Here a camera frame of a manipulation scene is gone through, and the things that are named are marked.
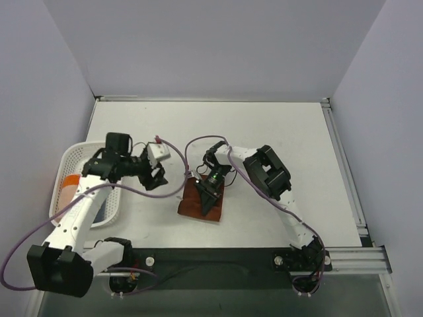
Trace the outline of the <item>brown towel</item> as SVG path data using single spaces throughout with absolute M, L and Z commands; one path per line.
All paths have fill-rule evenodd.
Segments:
M 201 221 L 220 222 L 223 211 L 223 195 L 221 195 L 207 215 L 202 215 L 200 194 L 194 186 L 196 180 L 196 178 L 189 178 L 187 180 L 177 213 Z

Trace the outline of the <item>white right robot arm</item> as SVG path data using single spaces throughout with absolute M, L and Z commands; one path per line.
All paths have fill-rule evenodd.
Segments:
M 203 215 L 207 215 L 221 198 L 225 177 L 235 169 L 260 197 L 276 209 L 293 248 L 294 265 L 306 271 L 325 262 L 325 247 L 319 235 L 303 221 L 293 196 L 291 174 L 271 146 L 248 149 L 220 141 L 206 151 L 203 163 L 210 173 L 204 179 L 197 176 L 194 182 Z

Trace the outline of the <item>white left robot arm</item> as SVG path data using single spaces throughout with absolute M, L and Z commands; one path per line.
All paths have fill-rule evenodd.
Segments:
M 84 250 L 85 241 L 118 182 L 136 176 L 147 191 L 163 186 L 167 180 L 161 163 L 170 156 L 160 140 L 148 142 L 140 156 L 133 156 L 130 135 L 107 133 L 105 145 L 83 166 L 79 187 L 57 227 L 42 245 L 31 246 L 27 253 L 36 289 L 81 298 L 99 273 L 131 269 L 134 252 L 130 240 L 106 238 L 89 251 Z

